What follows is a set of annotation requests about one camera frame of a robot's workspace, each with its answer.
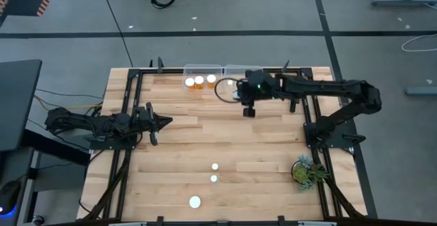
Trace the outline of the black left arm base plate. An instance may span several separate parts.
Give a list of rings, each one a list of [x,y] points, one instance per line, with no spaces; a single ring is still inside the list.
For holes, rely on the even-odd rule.
[[[87,140],[92,150],[132,150],[136,148],[138,137],[139,133],[133,132],[129,126],[112,125]]]

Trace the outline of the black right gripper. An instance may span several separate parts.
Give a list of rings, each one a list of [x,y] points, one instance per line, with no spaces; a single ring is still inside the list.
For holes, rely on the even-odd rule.
[[[256,100],[271,100],[274,91],[280,88],[277,80],[262,70],[247,70],[245,77],[238,81],[238,99],[243,105]]]

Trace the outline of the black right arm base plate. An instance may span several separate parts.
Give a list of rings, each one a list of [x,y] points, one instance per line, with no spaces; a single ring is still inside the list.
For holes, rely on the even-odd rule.
[[[366,137],[356,133],[355,125],[343,123],[322,136],[316,132],[315,123],[304,124],[307,146],[313,149],[350,148],[363,142]]]

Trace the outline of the black computer mouse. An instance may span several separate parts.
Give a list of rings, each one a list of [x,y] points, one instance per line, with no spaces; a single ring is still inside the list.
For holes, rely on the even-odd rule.
[[[16,206],[21,190],[18,180],[6,182],[0,188],[0,215],[9,214]]]

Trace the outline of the dark grey desk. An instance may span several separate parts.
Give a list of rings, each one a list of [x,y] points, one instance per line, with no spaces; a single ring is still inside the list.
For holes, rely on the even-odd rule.
[[[21,146],[41,67],[39,59],[0,62],[0,152]]]

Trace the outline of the clear plastic bin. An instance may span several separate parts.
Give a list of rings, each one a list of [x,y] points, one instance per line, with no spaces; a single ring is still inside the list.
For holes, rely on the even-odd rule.
[[[222,79],[223,77],[223,68],[220,65],[215,64],[194,64],[189,63],[186,64],[183,67],[183,77],[182,77],[182,86],[183,88],[187,89],[189,92],[192,93],[203,93],[203,94],[213,94],[214,88],[209,89],[207,84],[207,75],[214,74],[216,76],[216,84],[218,83],[219,79]],[[196,76],[202,76],[204,78],[204,88],[203,89],[188,89],[185,86],[185,80],[187,78],[194,78]]]
[[[224,77],[225,80],[221,83],[223,87],[223,93],[226,100],[234,100],[233,92],[238,91],[238,87],[236,85],[237,80],[246,78],[245,73],[247,70],[256,71],[263,70],[261,66],[241,66],[241,65],[227,65],[224,67]],[[228,85],[227,81],[232,80],[234,82],[233,85]]]

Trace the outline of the black aluminium table frame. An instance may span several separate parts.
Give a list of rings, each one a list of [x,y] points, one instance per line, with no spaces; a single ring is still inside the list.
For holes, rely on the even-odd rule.
[[[327,185],[301,191],[290,170],[300,155],[311,155],[303,125],[339,108],[339,99],[319,96],[290,113],[287,101],[257,102],[256,116],[244,117],[239,104],[213,94],[192,93],[182,86],[181,68],[147,68],[141,80],[128,69],[109,75],[104,114],[119,111],[123,101],[144,105],[173,118],[157,135],[158,145],[143,140],[132,151],[127,180],[115,189],[108,215],[89,226],[118,222],[217,224],[316,221],[335,214]],[[210,177],[216,175],[217,182]],[[201,198],[197,209],[192,196]]]

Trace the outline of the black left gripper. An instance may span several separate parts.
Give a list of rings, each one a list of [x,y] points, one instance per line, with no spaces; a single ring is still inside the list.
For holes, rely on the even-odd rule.
[[[166,125],[173,121],[172,117],[155,115],[151,102],[147,102],[145,107],[135,107],[132,110],[132,123],[134,127],[143,134],[149,132],[150,143],[158,145],[156,133],[160,132]]]

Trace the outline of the black desk crossbar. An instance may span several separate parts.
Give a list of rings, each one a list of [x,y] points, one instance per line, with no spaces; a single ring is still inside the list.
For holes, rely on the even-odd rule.
[[[90,155],[78,148],[70,147],[53,139],[49,139],[31,130],[24,130],[21,145],[73,162],[77,165],[88,166]]]

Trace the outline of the potted succulent plant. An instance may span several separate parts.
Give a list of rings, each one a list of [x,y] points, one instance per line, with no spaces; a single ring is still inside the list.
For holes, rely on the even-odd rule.
[[[329,177],[324,166],[313,162],[308,156],[300,155],[292,165],[291,175],[294,181],[300,184],[300,190],[311,190],[318,182],[323,183]]]

